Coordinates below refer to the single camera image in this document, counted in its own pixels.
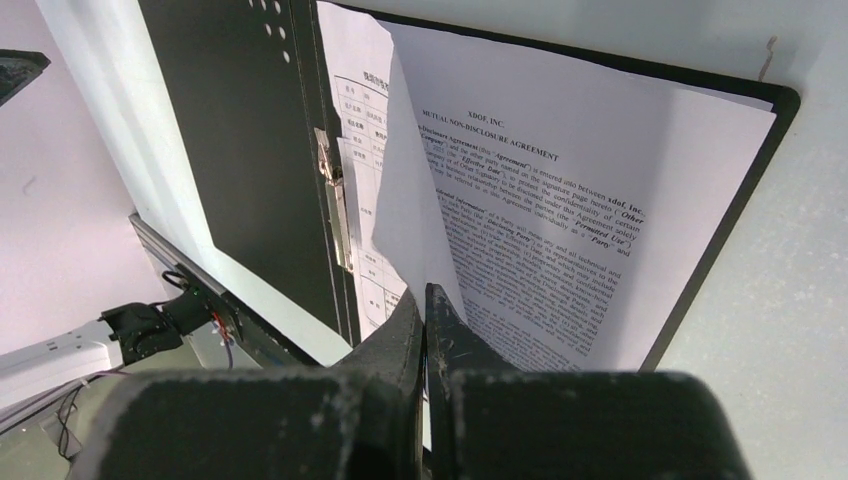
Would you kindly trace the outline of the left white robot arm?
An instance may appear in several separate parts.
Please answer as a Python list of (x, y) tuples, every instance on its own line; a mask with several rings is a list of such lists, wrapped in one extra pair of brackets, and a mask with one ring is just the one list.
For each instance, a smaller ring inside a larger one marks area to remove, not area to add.
[(164, 302), (107, 310), (62, 335), (3, 354), (1, 407), (176, 349), (184, 337), (214, 320), (208, 296), (194, 287)]

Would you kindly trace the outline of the red and black folder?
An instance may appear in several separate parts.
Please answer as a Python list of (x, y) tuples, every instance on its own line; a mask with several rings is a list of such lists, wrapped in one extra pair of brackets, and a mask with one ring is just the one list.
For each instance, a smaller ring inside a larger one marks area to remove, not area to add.
[(211, 247), (274, 294), (272, 327), (331, 364), (360, 341), (354, 278), (336, 262), (315, 127), (325, 104), (311, 1), (144, 1)]

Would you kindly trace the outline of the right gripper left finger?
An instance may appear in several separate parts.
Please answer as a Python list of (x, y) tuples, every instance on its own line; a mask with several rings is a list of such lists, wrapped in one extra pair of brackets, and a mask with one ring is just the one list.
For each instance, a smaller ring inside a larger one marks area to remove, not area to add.
[(418, 479), (423, 323), (410, 292), (336, 364), (120, 381), (73, 479)]

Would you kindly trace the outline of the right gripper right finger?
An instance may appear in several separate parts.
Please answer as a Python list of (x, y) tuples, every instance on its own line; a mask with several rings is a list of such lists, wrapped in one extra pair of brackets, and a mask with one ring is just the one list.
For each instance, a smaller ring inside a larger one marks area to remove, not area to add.
[(710, 389), (680, 372), (525, 372), (425, 293), (437, 479), (747, 479)]

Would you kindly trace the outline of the printed white paper sheet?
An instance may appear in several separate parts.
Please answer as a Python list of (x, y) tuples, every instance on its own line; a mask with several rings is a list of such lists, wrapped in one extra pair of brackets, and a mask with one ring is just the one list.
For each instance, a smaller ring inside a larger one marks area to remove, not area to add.
[(374, 242), (527, 370), (641, 367), (772, 107), (537, 48), (383, 22)]

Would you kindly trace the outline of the white table form sheet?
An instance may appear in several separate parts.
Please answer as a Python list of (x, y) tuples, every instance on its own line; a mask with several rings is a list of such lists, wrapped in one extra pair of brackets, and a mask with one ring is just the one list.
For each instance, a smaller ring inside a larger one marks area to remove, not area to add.
[(395, 310), (406, 284), (378, 252), (372, 235), (388, 140), (390, 34), (372, 16), (328, 1), (317, 13), (332, 101), (351, 233), (352, 266), (361, 338)]

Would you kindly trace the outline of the metal folder clip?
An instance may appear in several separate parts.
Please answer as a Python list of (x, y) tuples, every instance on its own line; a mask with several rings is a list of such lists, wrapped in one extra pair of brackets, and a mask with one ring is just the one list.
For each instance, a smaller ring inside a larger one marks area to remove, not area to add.
[(315, 127), (313, 133), (318, 145), (317, 165), (324, 181), (336, 262), (346, 272), (353, 274), (353, 251), (348, 224), (343, 168), (334, 154), (334, 140), (320, 128)]

